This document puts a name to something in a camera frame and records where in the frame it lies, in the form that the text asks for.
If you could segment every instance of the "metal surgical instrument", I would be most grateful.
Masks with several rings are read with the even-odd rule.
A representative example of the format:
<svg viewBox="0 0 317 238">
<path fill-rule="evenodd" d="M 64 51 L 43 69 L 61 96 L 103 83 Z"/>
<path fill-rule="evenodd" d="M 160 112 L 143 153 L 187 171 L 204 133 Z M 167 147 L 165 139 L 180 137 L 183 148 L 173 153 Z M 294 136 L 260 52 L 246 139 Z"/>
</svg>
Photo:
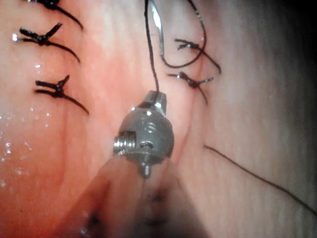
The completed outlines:
<svg viewBox="0 0 317 238">
<path fill-rule="evenodd" d="M 151 176 L 152 166 L 170 158 L 174 147 L 172 124 L 165 116 L 166 105 L 166 94 L 150 91 L 123 119 L 114 139 L 113 154 L 135 163 L 145 179 Z"/>
</svg>

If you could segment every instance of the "black suture thread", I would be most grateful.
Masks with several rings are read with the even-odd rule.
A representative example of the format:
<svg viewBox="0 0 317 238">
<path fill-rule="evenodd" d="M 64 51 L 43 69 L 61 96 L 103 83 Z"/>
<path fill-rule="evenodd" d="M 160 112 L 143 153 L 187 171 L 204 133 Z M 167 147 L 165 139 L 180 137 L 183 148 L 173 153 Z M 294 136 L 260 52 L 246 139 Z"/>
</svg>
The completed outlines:
<svg viewBox="0 0 317 238">
<path fill-rule="evenodd" d="M 57 11 L 61 12 L 62 14 L 66 15 L 67 17 L 69 17 L 73 21 L 75 21 L 80 26 L 81 30 L 84 30 L 84 26 L 80 23 L 80 21 L 76 17 L 74 17 L 72 14 L 65 11 L 61 7 L 57 6 L 57 4 L 59 3 L 59 0 L 31 0 L 31 1 L 41 3 L 47 9 L 57 10 Z"/>
<path fill-rule="evenodd" d="M 198 44 L 195 44 L 194 42 L 191 42 L 191 41 L 186 41 L 186 40 L 182 40 L 182 39 L 175 39 L 175 42 L 181 42 L 182 44 L 180 44 L 177 48 L 177 50 L 180 50 L 180 49 L 183 49 L 183 48 L 186 48 L 186 47 L 189 47 L 191 49 L 194 49 L 194 50 L 199 50 L 201 51 L 202 49 L 199 47 Z M 219 74 L 221 74 L 221 67 L 220 65 L 214 61 L 214 59 L 212 59 L 205 51 L 203 51 L 203 55 L 206 56 L 209 61 L 211 63 L 214 64 L 214 66 L 216 66 L 219 70 Z"/>
<path fill-rule="evenodd" d="M 204 92 L 202 91 L 200 85 L 202 83 L 207 83 L 207 82 L 210 82 L 213 80 L 213 78 L 208 78 L 208 79 L 205 79 L 205 80 L 202 80 L 202 81 L 195 81 L 193 79 L 191 79 L 190 77 L 187 76 L 187 74 L 185 74 L 184 72 L 180 72 L 179 74 L 172 74 L 172 73 L 169 73 L 167 74 L 168 76 L 172 76 L 172 77 L 177 77 L 177 78 L 181 78 L 181 79 L 184 79 L 188 82 L 188 85 L 192 88 L 198 88 L 199 91 L 202 93 L 203 97 L 204 97 L 204 100 L 206 102 L 206 104 L 208 105 L 208 100 L 207 100 L 207 97 L 206 95 L 204 94 Z"/>
<path fill-rule="evenodd" d="M 231 162 L 232 164 L 234 164 L 235 166 L 237 166 L 238 168 L 242 169 L 243 171 L 245 171 L 246 173 L 250 174 L 251 176 L 275 187 L 276 189 L 284 192 L 285 194 L 287 194 L 288 196 L 290 196 L 293 200 L 295 200 L 296 202 L 298 202 L 299 204 L 301 204 L 303 207 L 305 207 L 308 211 L 310 211 L 311 213 L 313 213 L 316 217 L 317 217 L 317 212 L 311 208 L 308 204 L 306 204 L 305 202 L 303 202 L 300 198 L 298 198 L 297 196 L 295 196 L 294 194 L 292 194 L 289 190 L 277 185 L 277 184 L 274 184 L 273 182 L 270 182 L 258 175 L 256 175 L 255 173 L 247 170 L 246 168 L 242 167 L 241 165 L 239 165 L 238 163 L 234 162 L 232 159 L 230 159 L 229 157 L 227 157 L 226 155 L 222 154 L 220 151 L 210 147 L 210 146 L 207 146 L 207 145 L 204 145 L 204 148 L 206 149 L 209 149 L 211 151 L 214 151 L 215 153 L 217 153 L 218 155 L 220 155 L 221 157 L 225 158 L 226 160 L 228 160 L 229 162 Z"/>
<path fill-rule="evenodd" d="M 206 29 L 205 29 L 205 26 L 204 26 L 204 23 L 203 23 L 202 16 L 200 15 L 200 13 L 198 12 L 196 6 L 194 5 L 194 3 L 191 0 L 187 0 L 187 2 L 190 4 L 192 9 L 195 11 L 195 14 L 196 14 L 196 16 L 199 19 L 200 25 L 201 25 L 201 27 L 203 29 L 204 44 L 203 44 L 203 47 L 201 48 L 201 50 L 199 51 L 198 55 L 196 55 L 196 57 L 194 59 L 192 59 L 191 61 L 189 61 L 189 62 L 187 62 L 185 64 L 182 64 L 182 65 L 171 65 L 171 64 L 169 64 L 166 61 L 165 57 L 164 57 L 164 52 L 160 51 L 160 57 L 161 57 L 162 61 L 164 62 L 164 64 L 166 66 L 168 66 L 170 68 L 183 68 L 183 67 L 191 65 L 192 63 L 194 63 L 200 57 L 200 55 L 202 55 L 204 53 L 204 50 L 205 50 L 205 47 L 206 47 L 206 44 L 207 44 L 207 34 L 206 34 Z"/>
<path fill-rule="evenodd" d="M 150 29 L 149 29 L 149 17 L 148 17 L 148 8 L 149 8 L 149 0 L 145 0 L 145 9 L 144 9 L 144 17 L 145 17 L 145 29 L 147 34 L 147 40 L 148 40 L 148 46 L 149 46 L 149 53 L 150 53 L 150 62 L 151 62 L 151 68 L 154 76 L 155 85 L 157 88 L 157 93 L 154 97 L 153 104 L 156 103 L 158 95 L 159 95 L 159 80 L 157 73 L 155 71 L 154 67 L 154 56 L 153 56 L 153 47 L 151 43 L 151 36 L 150 36 Z"/>
<path fill-rule="evenodd" d="M 75 52 L 73 52 L 70 48 L 66 47 L 66 46 L 62 46 L 60 44 L 54 43 L 49 41 L 49 38 L 54 35 L 59 28 L 62 26 L 61 23 L 56 24 L 48 33 L 46 33 L 45 35 L 38 35 L 35 32 L 26 30 L 24 28 L 20 28 L 20 33 L 22 35 L 25 35 L 27 37 L 30 37 L 31 39 L 28 38 L 18 38 L 18 41 L 22 41 L 22 42 L 33 42 L 38 44 L 39 46 L 55 46 L 57 48 L 60 48 L 62 50 L 65 50 L 69 53 L 71 53 L 76 59 L 77 61 L 80 63 L 80 59 L 78 58 L 78 56 L 75 54 Z"/>
<path fill-rule="evenodd" d="M 43 81 L 35 81 L 35 84 L 37 86 L 47 87 L 47 88 L 51 88 L 51 89 L 55 90 L 55 92 L 51 92 L 51 91 L 44 90 L 44 89 L 37 89 L 37 90 L 35 90 L 35 92 L 48 94 L 48 95 L 52 96 L 53 98 L 64 98 L 66 100 L 69 100 L 72 103 L 79 106 L 82 110 L 84 110 L 89 115 L 89 111 L 81 103 L 79 103 L 77 100 L 73 99 L 72 97 L 69 97 L 69 96 L 64 94 L 63 86 L 66 84 L 66 82 L 68 80 L 69 80 L 69 75 L 67 75 L 63 80 L 59 81 L 57 84 L 47 83 L 47 82 L 43 82 Z"/>
</svg>

